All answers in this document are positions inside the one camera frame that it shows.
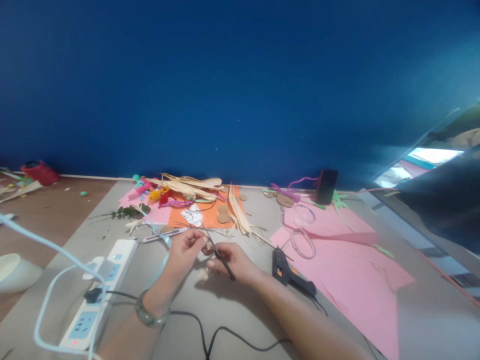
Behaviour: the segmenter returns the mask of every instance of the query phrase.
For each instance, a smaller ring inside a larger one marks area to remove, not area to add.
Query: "power strip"
[[[138,246],[139,244],[135,240],[119,239],[116,241],[110,254],[106,258],[106,260],[113,263],[113,268],[106,279],[106,291],[120,290]],[[98,283],[94,283],[92,288],[100,286],[101,284],[98,285]],[[105,310],[101,316],[99,316],[101,297],[101,295],[98,297],[96,303],[87,303],[86,300],[83,300],[60,342],[61,347],[77,350],[88,349],[96,322],[100,322],[96,332],[97,336],[102,333],[102,327],[109,316],[110,310],[112,309],[112,305],[117,296],[115,294],[106,294],[106,302],[103,305]]]

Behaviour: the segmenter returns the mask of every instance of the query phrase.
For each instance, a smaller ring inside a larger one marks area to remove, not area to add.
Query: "gray table surface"
[[[117,206],[117,201],[132,188],[132,183],[118,181],[98,204],[90,216],[105,213]],[[279,228],[280,208],[274,199],[266,198],[258,189],[242,188],[248,196],[245,209],[251,211],[250,223],[267,229],[269,238]],[[397,262],[416,282],[398,291],[398,327],[400,359],[465,359],[480,358],[480,311],[455,287],[426,262],[401,236],[358,200],[347,200],[348,206],[372,226],[379,234],[379,244],[392,251]],[[95,256],[106,256],[117,239],[127,239],[125,224],[128,220],[86,219],[64,248],[87,262]],[[140,239],[151,231],[141,226],[135,233]],[[266,272],[271,271],[272,249],[259,245],[255,238],[241,236],[234,231],[232,241],[240,244],[251,259]],[[213,233],[215,242],[225,238]],[[139,294],[158,274],[166,248],[159,242],[141,244],[128,270],[121,291]],[[16,359],[72,359],[77,356],[52,354],[36,346],[34,325],[52,278],[70,261],[58,254],[44,270],[39,281],[28,289],[8,316],[0,324],[0,359],[10,349],[7,360]],[[258,347],[267,347],[285,336],[278,321],[259,297],[250,289],[232,283],[226,277],[214,277],[199,283],[199,273],[205,258],[199,255],[193,270],[173,300],[173,310],[196,314],[202,324],[207,342],[219,326],[227,326]],[[82,280],[80,270],[66,274],[55,287],[41,327],[47,342],[58,344],[78,310],[82,294],[89,283]],[[320,303],[330,319],[350,337],[368,345],[361,333],[322,294]],[[133,311],[132,302],[117,297],[100,342],[108,339]],[[384,357],[375,352],[378,359]],[[212,359],[301,359],[291,344],[276,346],[268,352],[257,352],[232,335],[221,331],[213,347]],[[160,335],[153,359],[203,359],[199,326],[190,317],[173,315]]]

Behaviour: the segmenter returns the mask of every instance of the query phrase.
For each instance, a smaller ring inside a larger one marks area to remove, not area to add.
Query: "red cup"
[[[43,186],[51,185],[60,180],[60,175],[41,160],[28,161],[24,163],[20,169],[33,180],[38,180]]]

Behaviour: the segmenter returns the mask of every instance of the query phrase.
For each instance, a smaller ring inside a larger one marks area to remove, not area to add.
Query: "wooden floor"
[[[16,182],[3,175],[0,179],[7,179],[0,181],[2,186]],[[63,246],[114,184],[114,180],[63,177],[26,198],[17,197],[0,204],[0,213],[15,214],[17,224]],[[88,195],[80,196],[83,191]],[[0,225],[0,256],[11,253],[44,268],[56,251]],[[0,323],[21,296],[22,293],[0,294]]]

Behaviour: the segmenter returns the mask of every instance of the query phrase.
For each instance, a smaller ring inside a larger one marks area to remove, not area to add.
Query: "blue wall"
[[[477,0],[2,1],[0,164],[357,189],[480,96],[479,39]]]

